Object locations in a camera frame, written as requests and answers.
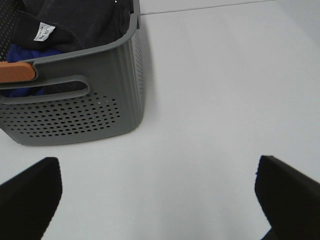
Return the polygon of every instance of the laundry basket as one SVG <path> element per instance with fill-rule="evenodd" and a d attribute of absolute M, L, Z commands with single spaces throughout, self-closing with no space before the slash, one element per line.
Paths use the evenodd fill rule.
<path fill-rule="evenodd" d="M 0 3 L 0 61 L 21 0 Z M 127 33 L 107 45 L 26 60 L 32 81 L 2 83 L 0 90 L 82 82 L 85 89 L 27 97 L 0 97 L 0 127 L 23 145 L 60 145 L 127 133 L 143 118 L 144 87 L 139 45 L 140 3 Z"/>

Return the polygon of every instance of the wooden handle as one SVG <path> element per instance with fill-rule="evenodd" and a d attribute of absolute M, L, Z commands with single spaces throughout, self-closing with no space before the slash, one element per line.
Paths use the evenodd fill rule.
<path fill-rule="evenodd" d="M 29 63 L 0 61 L 0 84 L 27 82 L 34 79 L 35 76 L 36 72 Z"/>

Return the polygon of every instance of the white tag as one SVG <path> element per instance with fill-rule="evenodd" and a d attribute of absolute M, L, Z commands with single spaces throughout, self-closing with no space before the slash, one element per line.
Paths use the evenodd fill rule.
<path fill-rule="evenodd" d="M 49 35 L 55 30 L 55 28 L 55 26 L 51 26 L 43 22 L 40 22 L 38 33 L 33 40 L 38 42 L 44 42 L 45 40 L 47 40 Z"/>

